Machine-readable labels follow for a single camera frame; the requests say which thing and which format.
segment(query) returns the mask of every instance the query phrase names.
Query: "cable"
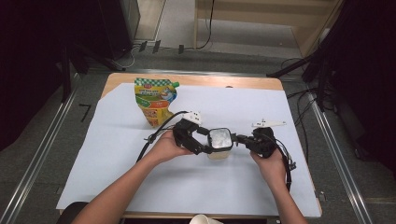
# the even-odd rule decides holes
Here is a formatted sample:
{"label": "cable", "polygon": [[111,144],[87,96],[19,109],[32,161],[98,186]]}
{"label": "cable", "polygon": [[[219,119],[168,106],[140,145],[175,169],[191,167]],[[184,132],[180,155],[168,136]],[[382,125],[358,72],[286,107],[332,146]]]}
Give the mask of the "cable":
{"label": "cable", "polygon": [[212,1],[212,9],[210,11],[209,37],[207,38],[206,43],[203,46],[198,47],[197,49],[203,49],[207,45],[207,43],[209,43],[210,37],[212,36],[212,19],[213,19],[213,6],[214,5],[215,5],[215,0]]}
{"label": "cable", "polygon": [[272,143],[274,143],[277,146],[277,149],[279,150],[280,154],[282,154],[282,161],[283,161],[283,165],[285,166],[285,170],[286,170],[286,188],[288,189],[288,191],[290,191],[291,170],[294,170],[296,168],[295,162],[293,162],[293,160],[291,159],[291,155],[289,154],[285,145],[281,141],[279,141],[277,139],[275,139],[275,141],[274,141],[270,136],[268,136],[264,133],[262,133],[262,136],[266,137]]}
{"label": "cable", "polygon": [[289,58],[289,59],[283,61],[283,62],[280,64],[280,70],[283,70],[283,64],[284,64],[285,62],[288,62],[288,61],[291,61],[291,60],[302,60],[302,58]]}
{"label": "cable", "polygon": [[136,47],[134,47],[134,48],[131,49],[132,62],[131,62],[129,65],[122,65],[122,64],[117,63],[117,62],[114,61],[114,60],[113,60],[112,62],[113,62],[114,64],[118,65],[118,66],[121,67],[121,68],[129,68],[129,67],[132,67],[132,66],[134,65],[134,49],[137,49],[139,46],[140,46],[140,45],[138,45],[138,46],[136,46]]}
{"label": "cable", "polygon": [[271,74],[266,74],[266,75],[267,75],[267,77],[282,77],[283,75],[287,74],[288,72],[291,72],[294,69],[305,65],[306,63],[310,63],[313,60],[314,55],[315,55],[315,53],[310,54],[309,56],[299,60],[296,63],[293,63],[293,64],[287,66],[286,68],[284,68],[282,70],[279,70],[279,71],[271,73]]}
{"label": "cable", "polygon": [[206,1],[204,1],[204,8],[205,8],[205,26],[206,26],[206,30],[209,31],[209,27],[207,26],[207,7],[206,7]]}
{"label": "cable", "polygon": [[297,127],[299,124],[301,124],[302,130],[303,130],[303,135],[304,135],[304,140],[305,140],[305,161],[306,161],[306,164],[308,164],[308,158],[309,158],[309,145],[308,145],[308,137],[307,137],[307,134],[306,134],[306,129],[305,129],[305,126],[304,126],[304,123],[303,123],[303,118],[304,118],[305,113],[309,110],[309,108],[315,102],[316,99],[309,101],[308,104],[305,106],[303,112],[301,112],[301,109],[300,109],[300,102],[301,102],[301,99],[303,98],[303,96],[306,95],[307,93],[317,92],[317,91],[318,91],[318,88],[313,88],[313,89],[309,89],[309,90],[305,90],[305,91],[298,91],[298,92],[295,92],[295,93],[291,93],[291,94],[289,94],[287,96],[287,98],[289,99],[289,98],[291,98],[293,96],[301,94],[300,97],[297,100],[298,117],[294,121],[294,126]]}
{"label": "cable", "polygon": [[179,114],[186,114],[186,113],[188,113],[188,112],[187,112],[187,111],[179,111],[179,112],[177,112],[176,114],[172,115],[169,119],[167,119],[167,120],[160,126],[160,128],[158,128],[157,132],[151,134],[151,135],[146,139],[146,140],[147,140],[147,143],[143,146],[142,150],[140,151],[139,157],[137,158],[136,162],[140,161],[140,160],[143,158],[143,156],[145,155],[145,152],[146,152],[146,150],[148,149],[149,145],[150,145],[151,143],[153,143],[153,142],[155,141],[155,139],[157,138],[158,133],[161,132],[161,131],[163,131],[163,130],[167,130],[167,129],[169,128],[169,127],[167,127],[167,128],[164,129],[163,127],[164,127],[171,119],[173,119],[174,117],[176,117],[176,116],[179,115]]}

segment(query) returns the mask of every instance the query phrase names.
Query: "hand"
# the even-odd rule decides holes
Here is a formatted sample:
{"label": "hand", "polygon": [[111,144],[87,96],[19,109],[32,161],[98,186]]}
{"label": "hand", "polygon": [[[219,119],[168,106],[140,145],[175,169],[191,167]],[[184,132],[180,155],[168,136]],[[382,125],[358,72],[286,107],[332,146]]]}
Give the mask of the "hand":
{"label": "hand", "polygon": [[188,151],[186,148],[178,147],[175,142],[175,137],[172,131],[166,131],[158,139],[154,147],[145,156],[147,158],[153,159],[157,164],[165,161],[170,161],[174,157],[191,155],[192,152]]}
{"label": "hand", "polygon": [[250,156],[259,165],[262,177],[270,189],[285,186],[286,169],[282,161],[282,154],[278,149],[267,159],[253,151],[250,151]]}

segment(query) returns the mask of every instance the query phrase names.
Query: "right hand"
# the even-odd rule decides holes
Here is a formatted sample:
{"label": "right hand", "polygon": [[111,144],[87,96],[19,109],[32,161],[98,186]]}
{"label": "right hand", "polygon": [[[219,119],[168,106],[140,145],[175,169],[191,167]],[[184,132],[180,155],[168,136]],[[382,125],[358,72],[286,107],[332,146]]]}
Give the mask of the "right hand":
{"label": "right hand", "polygon": [[250,151],[250,156],[259,165],[262,177],[270,189],[285,186],[286,169],[282,161],[282,154],[278,149],[267,159],[253,151]]}

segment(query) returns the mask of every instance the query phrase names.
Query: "wrist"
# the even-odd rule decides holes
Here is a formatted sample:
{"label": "wrist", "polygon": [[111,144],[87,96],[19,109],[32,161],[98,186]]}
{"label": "wrist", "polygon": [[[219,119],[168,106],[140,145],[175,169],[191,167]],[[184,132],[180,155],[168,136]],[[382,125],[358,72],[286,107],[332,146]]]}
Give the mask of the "wrist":
{"label": "wrist", "polygon": [[284,181],[278,181],[276,183],[268,184],[268,187],[273,194],[284,194],[285,191],[288,191],[288,188],[286,187],[286,183]]}
{"label": "wrist", "polygon": [[157,160],[155,157],[151,156],[150,153],[148,153],[146,156],[142,158],[139,162],[142,162],[145,166],[147,166],[150,169],[153,169],[157,165],[161,163],[160,160]]}

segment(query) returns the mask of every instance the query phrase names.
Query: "left hand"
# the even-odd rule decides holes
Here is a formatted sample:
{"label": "left hand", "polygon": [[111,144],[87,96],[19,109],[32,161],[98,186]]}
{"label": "left hand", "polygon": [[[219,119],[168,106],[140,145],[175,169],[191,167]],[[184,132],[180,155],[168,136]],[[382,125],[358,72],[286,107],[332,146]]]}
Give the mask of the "left hand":
{"label": "left hand", "polygon": [[156,163],[160,164],[165,161],[170,161],[174,157],[191,155],[192,152],[186,148],[178,147],[175,142],[175,137],[172,131],[166,131],[155,143],[154,147],[148,152],[145,157],[153,159]]}

